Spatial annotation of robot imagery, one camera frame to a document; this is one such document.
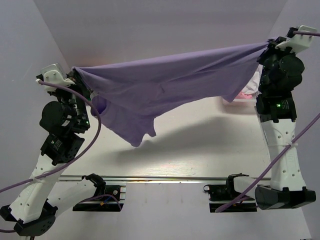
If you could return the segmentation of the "purple t-shirt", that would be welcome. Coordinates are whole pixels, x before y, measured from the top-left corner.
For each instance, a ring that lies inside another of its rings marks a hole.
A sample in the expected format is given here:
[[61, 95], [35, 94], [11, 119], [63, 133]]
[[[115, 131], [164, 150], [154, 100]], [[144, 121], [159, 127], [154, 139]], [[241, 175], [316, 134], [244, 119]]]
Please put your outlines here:
[[130, 62], [74, 67], [94, 93], [93, 115], [133, 147], [154, 137], [154, 120], [204, 98], [233, 101], [253, 77], [267, 42]]

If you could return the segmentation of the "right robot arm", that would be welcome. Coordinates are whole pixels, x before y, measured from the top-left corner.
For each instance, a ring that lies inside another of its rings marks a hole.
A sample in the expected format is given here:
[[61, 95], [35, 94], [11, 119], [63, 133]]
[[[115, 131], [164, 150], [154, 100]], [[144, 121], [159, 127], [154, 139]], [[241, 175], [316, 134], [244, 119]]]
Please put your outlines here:
[[302, 82], [303, 62], [291, 46], [280, 48], [286, 38], [270, 39], [258, 57], [262, 66], [256, 110], [272, 160], [269, 185], [255, 189], [255, 200], [262, 210], [296, 209], [316, 201], [302, 177], [294, 145], [297, 111], [292, 91]]

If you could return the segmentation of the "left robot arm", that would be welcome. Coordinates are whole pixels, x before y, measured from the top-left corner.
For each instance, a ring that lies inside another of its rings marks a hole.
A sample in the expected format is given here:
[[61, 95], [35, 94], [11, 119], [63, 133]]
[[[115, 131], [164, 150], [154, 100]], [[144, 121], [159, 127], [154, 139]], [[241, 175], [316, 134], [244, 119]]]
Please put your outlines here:
[[77, 155], [84, 138], [79, 134], [90, 128], [83, 89], [59, 70], [48, 70], [37, 77], [45, 82], [46, 91], [56, 97], [47, 103], [39, 125], [48, 132], [37, 164], [30, 179], [16, 200], [1, 207], [0, 215], [14, 222], [13, 232], [21, 237], [41, 236], [53, 225], [58, 208], [49, 203], [48, 196], [61, 167]]

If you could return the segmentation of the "white garment in basket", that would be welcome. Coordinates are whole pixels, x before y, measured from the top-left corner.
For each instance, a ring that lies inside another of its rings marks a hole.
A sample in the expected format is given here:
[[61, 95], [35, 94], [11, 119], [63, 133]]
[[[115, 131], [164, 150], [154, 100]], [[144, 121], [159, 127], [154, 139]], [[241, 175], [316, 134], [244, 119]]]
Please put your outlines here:
[[259, 88], [260, 83], [260, 73], [256, 71], [246, 86], [242, 89], [245, 95], [254, 95]]

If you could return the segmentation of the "pink garment in basket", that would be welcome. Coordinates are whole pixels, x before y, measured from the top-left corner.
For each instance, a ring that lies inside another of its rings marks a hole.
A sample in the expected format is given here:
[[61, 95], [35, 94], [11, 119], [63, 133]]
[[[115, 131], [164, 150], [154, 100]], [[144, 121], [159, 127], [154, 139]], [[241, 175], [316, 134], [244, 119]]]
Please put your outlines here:
[[253, 96], [251, 94], [245, 94], [244, 92], [240, 92], [235, 99], [241, 99], [241, 100], [251, 100]]

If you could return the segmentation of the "pink plastic laundry basket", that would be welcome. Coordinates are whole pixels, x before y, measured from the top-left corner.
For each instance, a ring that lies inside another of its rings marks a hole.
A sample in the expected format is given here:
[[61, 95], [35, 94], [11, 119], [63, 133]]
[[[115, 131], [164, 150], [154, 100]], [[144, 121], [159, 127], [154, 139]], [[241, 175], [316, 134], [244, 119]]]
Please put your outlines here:
[[223, 108], [227, 113], [250, 115], [256, 113], [256, 98], [250, 99], [235, 98], [232, 102], [222, 99]]

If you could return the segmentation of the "aluminium table edge rail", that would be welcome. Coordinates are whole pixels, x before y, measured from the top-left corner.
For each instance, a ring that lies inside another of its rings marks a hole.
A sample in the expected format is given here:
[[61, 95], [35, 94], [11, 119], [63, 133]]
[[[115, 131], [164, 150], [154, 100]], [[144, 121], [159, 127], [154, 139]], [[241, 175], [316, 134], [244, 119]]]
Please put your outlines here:
[[[200, 176], [101, 176], [106, 181], [215, 181], [226, 180], [226, 177], [200, 177]], [[60, 182], [78, 182], [82, 179], [80, 175], [61, 175], [58, 178]]]

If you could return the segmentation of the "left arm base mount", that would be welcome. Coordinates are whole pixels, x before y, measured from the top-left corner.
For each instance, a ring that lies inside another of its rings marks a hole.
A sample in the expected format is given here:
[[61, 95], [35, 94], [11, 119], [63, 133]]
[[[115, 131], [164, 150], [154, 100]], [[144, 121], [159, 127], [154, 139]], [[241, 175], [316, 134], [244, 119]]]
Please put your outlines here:
[[72, 208], [73, 212], [120, 212], [122, 210], [125, 200], [124, 185], [108, 185], [95, 173], [83, 175], [81, 179], [93, 183], [95, 192], [89, 200], [76, 204]]

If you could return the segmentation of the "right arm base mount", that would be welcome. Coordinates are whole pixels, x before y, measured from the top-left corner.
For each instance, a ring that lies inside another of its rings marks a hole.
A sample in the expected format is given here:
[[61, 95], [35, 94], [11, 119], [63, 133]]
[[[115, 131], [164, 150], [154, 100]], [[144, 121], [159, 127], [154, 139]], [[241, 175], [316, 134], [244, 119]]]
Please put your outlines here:
[[[254, 181], [253, 178], [247, 174], [231, 174], [227, 177], [224, 184], [207, 184], [203, 186], [203, 191], [209, 195], [209, 211], [215, 213], [216, 209], [223, 204], [232, 201], [238, 195], [239, 192], [235, 190], [234, 179], [239, 177], [245, 177], [249, 180], [248, 186]], [[257, 212], [256, 202], [253, 198], [242, 197], [243, 200], [234, 203], [232, 206], [222, 211], [222, 213], [253, 213]]]

